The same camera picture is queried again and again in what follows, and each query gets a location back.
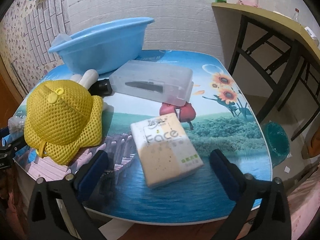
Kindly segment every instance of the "yellow button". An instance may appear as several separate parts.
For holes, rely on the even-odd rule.
[[[64,89],[63,88],[57,88],[56,89],[56,93],[58,96],[61,96],[64,93]]]
[[[56,93],[52,92],[48,95],[49,104],[54,104],[55,102],[57,102],[57,100],[58,100],[58,95]]]

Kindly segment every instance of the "green plastic basket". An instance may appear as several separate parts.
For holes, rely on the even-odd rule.
[[[283,162],[289,154],[289,139],[282,126],[275,122],[263,125],[262,131],[269,148],[272,167],[275,167]]]

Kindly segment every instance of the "table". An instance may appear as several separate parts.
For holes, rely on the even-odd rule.
[[[231,75],[233,74],[239,55],[242,55],[259,72],[259,74],[273,90],[265,105],[257,114],[257,120],[259,123],[261,123],[268,115],[288,86],[295,69],[298,67],[300,57],[305,59],[305,63],[308,62],[308,64],[313,65],[314,68],[320,71],[320,50],[301,24],[280,14],[247,5],[212,3],[212,8],[224,8],[241,14],[239,34],[229,65],[229,73]],[[244,50],[242,49],[242,45],[248,23],[254,24],[266,30],[267,33],[246,50]],[[272,36],[276,36],[289,45],[290,48],[286,52],[281,51],[278,47],[268,41]],[[265,43],[277,50],[281,56],[264,69],[250,55],[255,49]],[[271,74],[285,62],[287,62],[285,69],[279,81],[276,83],[272,79]],[[292,137],[292,140],[295,139],[313,121],[315,117],[316,114],[312,116],[303,129],[300,129],[300,131]]]
[[[197,224],[226,217],[235,203],[228,199],[210,168],[208,156],[213,149],[219,148],[243,173],[249,172],[256,179],[272,179],[268,148],[248,102],[215,57],[188,51],[144,50],[137,59],[193,70],[192,95],[189,104],[179,112],[180,121],[204,162],[195,174],[156,189],[146,186],[135,148],[127,147],[132,151],[124,153],[117,150],[121,147],[114,146],[133,144],[130,124],[158,116],[162,107],[170,106],[118,93],[104,98],[109,108],[102,116],[105,136],[102,143],[80,150],[72,165],[57,165],[47,157],[40,159],[34,149],[18,152],[16,162],[34,179],[57,180],[69,172],[74,173],[92,156],[89,153],[104,149],[114,154],[115,166],[113,170],[106,169],[85,207],[109,217],[146,224]],[[40,82],[68,79],[71,75],[68,68],[61,65]],[[196,117],[190,122],[187,115],[193,109]],[[16,114],[25,114],[25,110],[26,99]]]

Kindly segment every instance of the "white paper scrap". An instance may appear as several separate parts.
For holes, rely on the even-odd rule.
[[[286,167],[284,168],[284,172],[289,173],[289,172],[290,172],[290,168],[289,168],[288,166],[286,166]]]

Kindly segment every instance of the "yellow mesh hat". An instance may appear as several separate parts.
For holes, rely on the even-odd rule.
[[[83,86],[71,80],[46,81],[27,99],[26,143],[57,164],[67,165],[81,147],[96,146],[102,138],[102,105]]]

